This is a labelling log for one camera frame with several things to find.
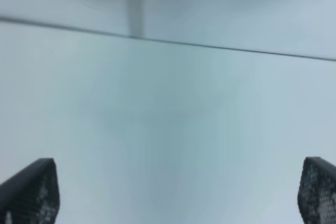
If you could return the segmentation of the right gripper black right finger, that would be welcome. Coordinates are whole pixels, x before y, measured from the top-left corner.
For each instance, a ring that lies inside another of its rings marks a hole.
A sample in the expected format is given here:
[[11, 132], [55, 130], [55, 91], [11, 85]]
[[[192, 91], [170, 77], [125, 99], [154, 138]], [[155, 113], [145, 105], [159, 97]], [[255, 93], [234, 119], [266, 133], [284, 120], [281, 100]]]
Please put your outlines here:
[[306, 157], [297, 204], [303, 223], [335, 224], [335, 165], [321, 157]]

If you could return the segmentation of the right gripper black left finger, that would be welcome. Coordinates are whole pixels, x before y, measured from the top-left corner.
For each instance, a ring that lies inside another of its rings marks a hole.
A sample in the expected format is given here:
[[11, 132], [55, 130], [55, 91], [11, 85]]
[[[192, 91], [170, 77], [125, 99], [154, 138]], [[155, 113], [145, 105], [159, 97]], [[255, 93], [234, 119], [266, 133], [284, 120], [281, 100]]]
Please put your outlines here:
[[1, 224], [54, 224], [59, 209], [53, 158], [40, 158], [1, 184]]

